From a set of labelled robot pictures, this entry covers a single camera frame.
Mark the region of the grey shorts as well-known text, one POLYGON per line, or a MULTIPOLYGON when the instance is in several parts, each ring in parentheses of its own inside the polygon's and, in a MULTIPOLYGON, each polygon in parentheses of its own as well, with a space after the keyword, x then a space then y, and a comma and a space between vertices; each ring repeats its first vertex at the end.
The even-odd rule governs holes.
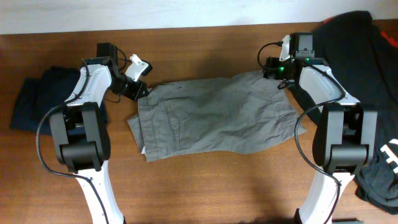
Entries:
POLYGON ((252 154, 294 135, 299 117, 260 70, 159 85, 127 123, 148 162, 211 151, 252 154))

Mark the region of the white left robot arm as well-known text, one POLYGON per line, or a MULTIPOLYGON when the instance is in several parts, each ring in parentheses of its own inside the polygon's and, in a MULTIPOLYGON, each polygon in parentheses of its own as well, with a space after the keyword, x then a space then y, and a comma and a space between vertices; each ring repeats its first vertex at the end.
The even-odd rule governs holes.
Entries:
POLYGON ((96 56, 84 58, 80 77, 71 95, 52 108, 49 121, 55 153, 67 167, 66 177, 79 183, 93 223, 125 223, 109 178, 108 161, 111 142, 100 106, 107 91, 133 101, 149 94, 140 77, 152 65, 136 54, 124 56, 118 65, 121 50, 109 42, 98 43, 96 56))

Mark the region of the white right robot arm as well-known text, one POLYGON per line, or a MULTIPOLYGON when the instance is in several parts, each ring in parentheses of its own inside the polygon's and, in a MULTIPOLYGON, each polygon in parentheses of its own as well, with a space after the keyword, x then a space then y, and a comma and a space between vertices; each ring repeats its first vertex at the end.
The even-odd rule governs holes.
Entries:
POLYGON ((377 111, 350 95, 332 74, 324 58, 315 56, 313 35, 296 32, 276 42, 279 57, 262 64, 265 78, 278 88, 296 86, 311 106, 303 114, 320 113, 312 144, 315 169, 305 202, 296 209, 295 223, 333 223, 333 212, 346 186, 371 163, 376 138, 377 111))

